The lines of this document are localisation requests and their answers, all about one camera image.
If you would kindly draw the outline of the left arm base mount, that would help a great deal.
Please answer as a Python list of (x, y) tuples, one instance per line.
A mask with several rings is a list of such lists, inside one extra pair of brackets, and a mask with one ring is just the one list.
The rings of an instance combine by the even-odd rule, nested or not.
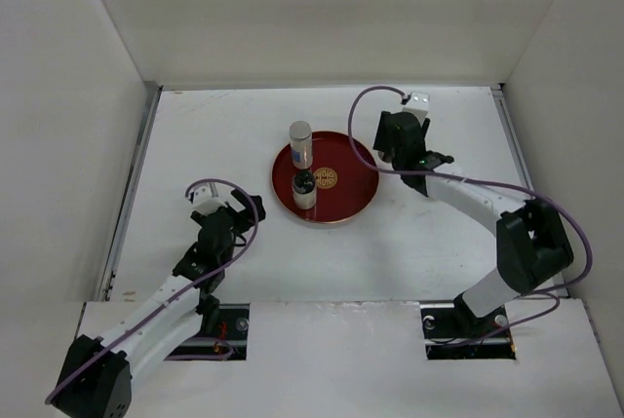
[(215, 296), (199, 307), (198, 333), (182, 342), (167, 361), (244, 361), (250, 331), (249, 304), (222, 304)]

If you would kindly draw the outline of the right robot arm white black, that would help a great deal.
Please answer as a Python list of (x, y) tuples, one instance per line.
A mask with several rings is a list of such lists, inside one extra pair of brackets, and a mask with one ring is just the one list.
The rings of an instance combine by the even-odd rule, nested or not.
[(426, 148), (428, 123), (407, 110), (383, 111), (373, 149), (407, 187), (457, 209), (495, 238), (495, 267), (453, 300), (452, 324), (471, 336), (496, 309), (562, 272), (574, 255), (552, 204), (522, 186), (464, 175), (451, 155)]

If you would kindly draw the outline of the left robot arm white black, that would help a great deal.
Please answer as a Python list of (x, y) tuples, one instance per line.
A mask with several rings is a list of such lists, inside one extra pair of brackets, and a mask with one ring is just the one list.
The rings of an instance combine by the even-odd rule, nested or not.
[(266, 217), (260, 196), (235, 185), (234, 209), (217, 199), (194, 210), (195, 243), (163, 284), (124, 320), (103, 334), (74, 339), (57, 384), (45, 403), (68, 417), (123, 417), (139, 382), (186, 339), (205, 339), (218, 328), (215, 290), (242, 257)]

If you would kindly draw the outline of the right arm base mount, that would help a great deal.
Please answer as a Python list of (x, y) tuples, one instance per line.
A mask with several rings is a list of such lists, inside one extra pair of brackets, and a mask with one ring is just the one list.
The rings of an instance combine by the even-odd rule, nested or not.
[(511, 333), (498, 332), (508, 324), (504, 306), (469, 327), (459, 324), (448, 303), (422, 304), (420, 315), (425, 353), (430, 361), (516, 359)]

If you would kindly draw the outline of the black cap white bottle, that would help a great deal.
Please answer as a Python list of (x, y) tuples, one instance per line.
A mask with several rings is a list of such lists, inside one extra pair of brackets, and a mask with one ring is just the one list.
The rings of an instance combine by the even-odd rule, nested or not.
[(310, 170), (299, 170), (292, 178), (292, 197), (299, 209), (309, 210), (316, 205), (317, 186)]

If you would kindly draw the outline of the silver lid clear spice bottle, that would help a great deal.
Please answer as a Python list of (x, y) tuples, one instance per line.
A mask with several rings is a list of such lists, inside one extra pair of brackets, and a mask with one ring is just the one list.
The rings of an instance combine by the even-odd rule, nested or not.
[(313, 164), (313, 135), (305, 121), (296, 121), (289, 128), (293, 165), (299, 170), (310, 169)]

